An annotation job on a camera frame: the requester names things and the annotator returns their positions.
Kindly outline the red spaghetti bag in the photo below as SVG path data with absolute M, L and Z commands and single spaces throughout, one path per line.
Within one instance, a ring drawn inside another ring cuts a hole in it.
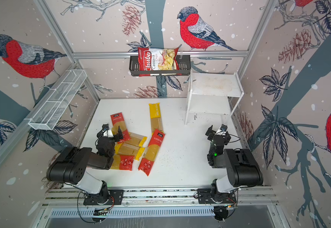
M 113 156 L 113 163 L 110 169 L 132 171 L 134 156 L 132 155 L 119 155 Z
M 138 170 L 143 171 L 149 176 L 154 165 L 157 154 L 160 150 L 165 134 L 158 129 L 152 134 L 151 140 L 146 148 L 145 154 L 140 161 Z
M 128 132 L 123 114 L 122 113 L 116 113 L 116 114 L 112 114 L 110 117 L 111 117 L 111 121 L 112 121 L 112 124 L 113 124 L 112 132 L 115 134 L 115 132 L 117 131 L 117 128 L 119 126 L 122 130 L 123 140 L 118 142 L 118 144 L 124 143 L 125 141 L 128 141 L 130 139 L 130 136 L 129 136 L 129 132 Z

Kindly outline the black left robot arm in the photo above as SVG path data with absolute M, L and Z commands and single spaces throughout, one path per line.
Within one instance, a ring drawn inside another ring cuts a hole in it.
M 89 147 L 65 148 L 48 168 L 47 180 L 81 190 L 85 206 L 120 205 L 124 191 L 110 191 L 105 181 L 95 178 L 86 168 L 109 170 L 114 164 L 115 144 L 122 139 L 123 132 L 120 128 L 112 133 L 109 124 L 104 124 L 97 133 L 96 153 Z

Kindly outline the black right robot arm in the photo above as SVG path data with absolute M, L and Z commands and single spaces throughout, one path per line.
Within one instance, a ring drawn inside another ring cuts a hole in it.
M 211 184 L 210 194 L 214 202 L 230 200 L 235 203 L 231 196 L 240 188 L 263 185 L 261 169 L 249 149 L 225 149 L 231 140 L 226 125 L 221 125 L 216 131 L 210 126 L 205 135 L 210 141 L 208 164 L 214 169 L 226 170 L 224 177 L 213 180 Z

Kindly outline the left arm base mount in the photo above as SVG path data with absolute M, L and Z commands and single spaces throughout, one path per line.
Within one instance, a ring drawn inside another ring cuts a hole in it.
M 85 194 L 83 205 L 85 206 L 112 206 L 121 205 L 123 190 L 101 190 L 98 194 Z

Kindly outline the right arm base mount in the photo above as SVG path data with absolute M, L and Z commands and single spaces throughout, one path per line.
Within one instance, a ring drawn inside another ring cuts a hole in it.
M 194 194 L 194 198 L 199 204 L 232 204 L 236 205 L 236 195 L 234 193 L 219 193 L 213 188 L 199 188 Z

